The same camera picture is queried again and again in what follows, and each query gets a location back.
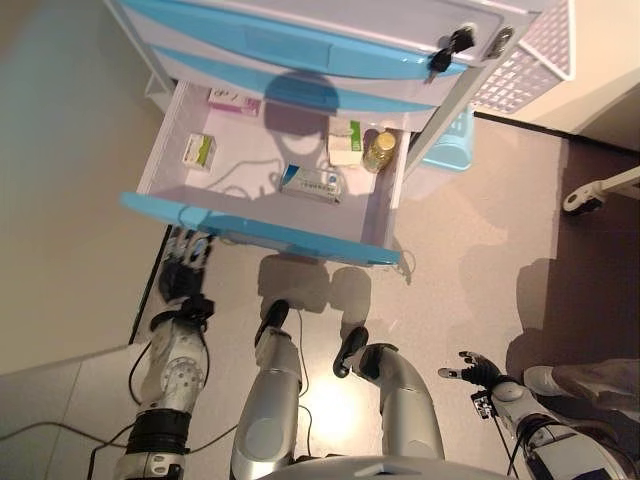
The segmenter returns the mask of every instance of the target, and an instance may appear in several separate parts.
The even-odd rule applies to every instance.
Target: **plastic basket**
[[[473,109],[465,108],[429,149],[423,163],[462,172],[471,166]]]
[[[472,103],[513,113],[575,75],[573,0],[545,11],[509,59],[480,87]]]

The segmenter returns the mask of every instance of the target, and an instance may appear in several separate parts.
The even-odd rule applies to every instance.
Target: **person's leg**
[[[597,408],[619,410],[636,421],[640,418],[638,359],[532,367],[525,370],[524,383],[539,395],[583,398]]]
[[[280,329],[288,304],[278,300],[256,335],[260,371],[238,422],[231,478],[254,480],[293,461],[301,374],[298,349]]]

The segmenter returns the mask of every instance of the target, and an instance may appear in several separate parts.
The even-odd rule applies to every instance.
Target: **key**
[[[473,28],[462,27],[451,34],[447,48],[437,52],[429,61],[429,76],[426,83],[432,83],[439,73],[447,71],[451,65],[451,58],[454,53],[460,53],[475,45],[473,40]]]
[[[476,43],[473,40],[473,29],[471,27],[463,27],[456,30],[449,39],[449,50],[453,53],[460,53],[471,48]]]
[[[429,61],[429,76],[427,83],[433,82],[439,73],[445,72],[451,65],[452,53],[449,48],[443,48],[437,52]]]

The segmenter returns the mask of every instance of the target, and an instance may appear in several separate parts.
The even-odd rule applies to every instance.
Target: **cart wheel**
[[[593,182],[574,190],[562,202],[562,213],[576,216],[593,212],[604,204],[604,195],[599,191],[600,182]]]

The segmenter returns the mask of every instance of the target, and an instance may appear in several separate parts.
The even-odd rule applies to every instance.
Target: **white wall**
[[[162,120],[147,75],[98,0],[3,2],[0,374],[127,343],[164,229],[118,204]]]
[[[575,6],[576,79],[504,116],[640,150],[640,2]]]

